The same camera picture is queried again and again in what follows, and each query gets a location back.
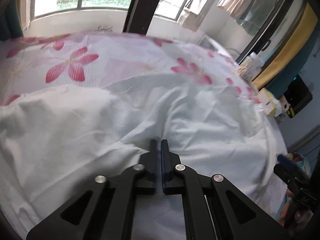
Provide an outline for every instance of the bed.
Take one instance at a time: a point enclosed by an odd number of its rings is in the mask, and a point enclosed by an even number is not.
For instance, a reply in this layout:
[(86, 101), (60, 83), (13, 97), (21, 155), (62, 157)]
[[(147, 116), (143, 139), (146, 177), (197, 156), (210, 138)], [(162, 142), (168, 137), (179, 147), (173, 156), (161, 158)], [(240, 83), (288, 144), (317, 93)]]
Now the bed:
[[(277, 213), (286, 185), (273, 166), (286, 147), (227, 54), (79, 32), (1, 42), (0, 62), (0, 205), (22, 239), (92, 176), (135, 164), (153, 138)], [(138, 198), (132, 239), (183, 238), (179, 196)]]

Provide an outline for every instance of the white cloth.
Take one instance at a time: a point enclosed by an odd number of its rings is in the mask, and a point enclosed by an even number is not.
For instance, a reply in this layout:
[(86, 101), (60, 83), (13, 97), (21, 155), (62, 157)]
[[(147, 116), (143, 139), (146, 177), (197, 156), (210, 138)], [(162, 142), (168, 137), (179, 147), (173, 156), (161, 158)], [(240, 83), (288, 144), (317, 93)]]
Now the white cloth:
[[(0, 107), (1, 210), (25, 239), (95, 175), (137, 163), (153, 138), (168, 139), (199, 174), (224, 175), (269, 213), (279, 208), (286, 190), (272, 176), (279, 146), (259, 106), (231, 86), (163, 73), (104, 89), (51, 87)], [(180, 196), (158, 191), (137, 200), (132, 239), (185, 239), (184, 230)]]

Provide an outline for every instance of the pink flower pattern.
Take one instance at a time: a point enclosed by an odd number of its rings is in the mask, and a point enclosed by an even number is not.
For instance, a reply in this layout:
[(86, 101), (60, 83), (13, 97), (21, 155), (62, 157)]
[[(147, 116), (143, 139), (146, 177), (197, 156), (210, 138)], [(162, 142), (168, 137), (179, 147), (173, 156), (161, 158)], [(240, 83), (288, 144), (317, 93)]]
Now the pink flower pattern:
[(8, 106), (10, 103), (12, 103), (14, 100), (16, 100), (17, 98), (19, 98), (20, 95), (13, 95), (13, 96), (10, 96), (8, 98), (8, 100), (6, 101), (6, 103), (4, 104), (4, 106)]
[(183, 58), (179, 57), (177, 59), (179, 66), (174, 66), (171, 70), (175, 73), (184, 74), (186, 76), (192, 77), (195, 83), (199, 85), (211, 85), (211, 77), (205, 73), (203, 70), (200, 70), (196, 63), (187, 63)]
[(159, 38), (152, 38), (152, 41), (154, 44), (156, 44), (158, 47), (162, 47), (164, 43), (173, 43), (173, 41), (165, 40), (165, 39), (159, 39)]
[(226, 82), (229, 84), (229, 85), (233, 85), (233, 80), (231, 78), (226, 78)]
[(240, 97), (241, 93), (242, 93), (242, 89), (238, 86), (234, 87), (234, 93), (236, 95), (236, 97)]
[(248, 92), (248, 98), (249, 100), (253, 101), (253, 103), (261, 104), (259, 98), (253, 94), (253, 89), (251, 87), (246, 87), (247, 92)]
[(8, 52), (6, 58), (16, 56), (20, 51), (24, 50), (27, 47), (32, 46), (32, 43), (34, 41), (36, 41), (36, 37), (21, 37), (21, 38), (11, 39), (11, 42), (16, 43), (16, 46)]
[(45, 39), (39, 40), (39, 43), (40, 43), (40, 44), (43, 44), (43, 46), (41, 47), (41, 49), (49, 46), (50, 43), (53, 42), (53, 48), (54, 48), (55, 50), (60, 50), (60, 49), (62, 49), (62, 47), (64, 46), (64, 41), (63, 41), (63, 39), (69, 37), (70, 35), (71, 35), (71, 34), (68, 33), (68, 34), (52, 36), (52, 37), (49, 37), (49, 38), (45, 38)]
[(66, 68), (68, 68), (68, 75), (70, 78), (72, 78), (74, 81), (83, 82), (85, 80), (83, 65), (87, 65), (99, 57), (98, 54), (88, 54), (80, 57), (87, 51), (87, 47), (75, 50), (71, 53), (69, 59), (66, 59), (64, 62), (50, 68), (45, 76), (45, 82), (50, 83), (56, 80), (58, 76), (60, 76), (61, 73), (66, 70)]
[(227, 63), (233, 65), (233, 66), (236, 67), (236, 68), (238, 67), (237, 63), (235, 62), (235, 60), (234, 60), (233, 58), (228, 57), (228, 56), (226, 56), (226, 55), (224, 55), (224, 54), (220, 54), (220, 53), (219, 53), (219, 55), (222, 56), (222, 57), (224, 57), (224, 59), (225, 59), (225, 61), (226, 61)]
[(209, 57), (214, 57), (214, 51), (209, 50), (209, 51), (208, 51), (208, 56), (209, 56)]

